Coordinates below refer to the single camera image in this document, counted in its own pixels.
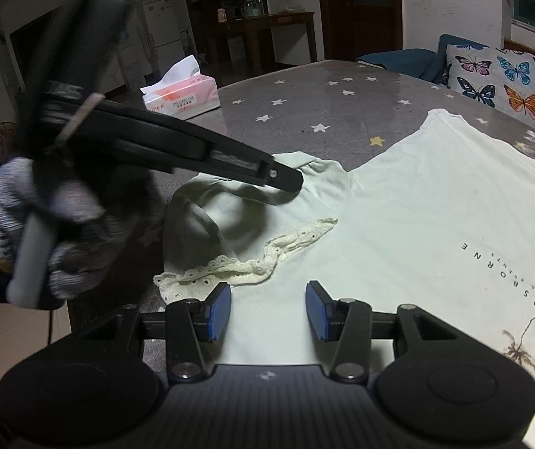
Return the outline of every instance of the white refrigerator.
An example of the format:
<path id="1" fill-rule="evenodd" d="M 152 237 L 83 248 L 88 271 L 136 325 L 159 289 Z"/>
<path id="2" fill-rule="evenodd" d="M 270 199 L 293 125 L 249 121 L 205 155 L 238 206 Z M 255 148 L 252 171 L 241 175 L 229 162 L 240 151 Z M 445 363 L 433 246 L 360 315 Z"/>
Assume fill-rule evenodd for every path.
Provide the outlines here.
<path id="1" fill-rule="evenodd" d="M 145 1 L 140 9 L 147 25 L 143 29 L 146 57 L 158 78 L 184 59 L 180 30 L 172 0 Z"/>

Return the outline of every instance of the blue sofa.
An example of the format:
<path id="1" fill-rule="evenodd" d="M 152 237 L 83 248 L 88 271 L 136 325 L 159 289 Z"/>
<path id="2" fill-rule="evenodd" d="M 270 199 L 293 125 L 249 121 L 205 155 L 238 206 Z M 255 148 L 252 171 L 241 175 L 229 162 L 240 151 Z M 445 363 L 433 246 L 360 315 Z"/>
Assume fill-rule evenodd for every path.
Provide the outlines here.
<path id="1" fill-rule="evenodd" d="M 439 83 L 446 67 L 446 46 L 463 44 L 484 46 L 473 40 L 443 34 L 438 41 L 438 52 L 427 49 L 405 49 L 401 51 L 366 54 L 359 57 L 357 61 L 367 62 L 371 65 L 377 65 L 428 82 Z"/>

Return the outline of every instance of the beige floor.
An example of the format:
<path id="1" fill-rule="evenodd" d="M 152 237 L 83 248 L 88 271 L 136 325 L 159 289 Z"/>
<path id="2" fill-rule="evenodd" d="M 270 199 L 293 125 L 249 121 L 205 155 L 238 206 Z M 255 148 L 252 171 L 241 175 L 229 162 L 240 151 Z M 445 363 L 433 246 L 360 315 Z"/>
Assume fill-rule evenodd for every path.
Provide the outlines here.
<path id="1" fill-rule="evenodd" d="M 0 379 L 12 366 L 47 344 L 49 313 L 0 304 Z M 52 341 L 71 332 L 66 304 L 54 312 Z"/>

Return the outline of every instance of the yellow star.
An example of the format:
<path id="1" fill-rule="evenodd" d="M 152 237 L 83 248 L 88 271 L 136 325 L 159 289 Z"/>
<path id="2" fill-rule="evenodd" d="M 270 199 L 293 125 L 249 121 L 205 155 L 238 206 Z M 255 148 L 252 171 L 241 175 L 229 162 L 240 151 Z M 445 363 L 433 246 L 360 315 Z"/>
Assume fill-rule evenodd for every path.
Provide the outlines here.
<path id="1" fill-rule="evenodd" d="M 382 143 L 384 143 L 385 141 L 386 140 L 384 140 L 382 137 L 375 136 L 375 137 L 369 139 L 369 145 L 382 146 Z"/>

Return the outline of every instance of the table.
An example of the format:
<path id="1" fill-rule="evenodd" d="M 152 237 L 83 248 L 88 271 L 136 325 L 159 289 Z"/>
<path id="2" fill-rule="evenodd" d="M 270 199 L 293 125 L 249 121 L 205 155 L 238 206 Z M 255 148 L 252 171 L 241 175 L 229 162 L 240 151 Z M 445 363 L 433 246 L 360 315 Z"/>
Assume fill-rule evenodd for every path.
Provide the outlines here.
<path id="1" fill-rule="evenodd" d="M 284 25 L 304 24 L 307 28 L 307 40 L 309 41 L 309 56 L 311 62 L 317 61 L 317 50 L 315 47 L 315 29 L 313 24 L 313 12 L 298 13 L 278 13 L 276 15 L 262 15 L 250 18 L 241 18 L 228 22 L 216 23 L 207 29 L 208 43 L 210 48 L 210 59 L 214 67 L 214 79 L 218 88 L 222 87 L 220 67 L 218 62 L 218 49 L 215 44 L 215 37 L 224 33 L 239 34 L 244 33 L 247 41 L 247 51 L 251 54 L 253 64 L 253 75 L 263 74 L 261 55 L 259 51 L 259 38 L 257 32 L 266 28 L 281 27 Z"/>
<path id="2" fill-rule="evenodd" d="M 264 74 L 225 86 L 219 95 L 221 108 L 190 121 L 272 154 L 301 150 L 336 160 L 347 171 L 417 131 L 435 108 L 462 115 L 535 159 L 535 143 L 526 139 L 530 128 L 520 121 L 443 86 L 356 62 L 321 61 Z M 313 128 L 319 124 L 325 131 Z M 382 146 L 370 144 L 377 136 Z M 195 175 L 156 173 L 156 180 L 169 199 Z M 162 230 L 162 220 L 139 226 L 102 285 L 71 303 L 73 329 L 126 303 L 143 312 L 163 305 L 152 282 L 163 270 Z M 162 343 L 146 341 L 144 359 L 164 369 Z"/>

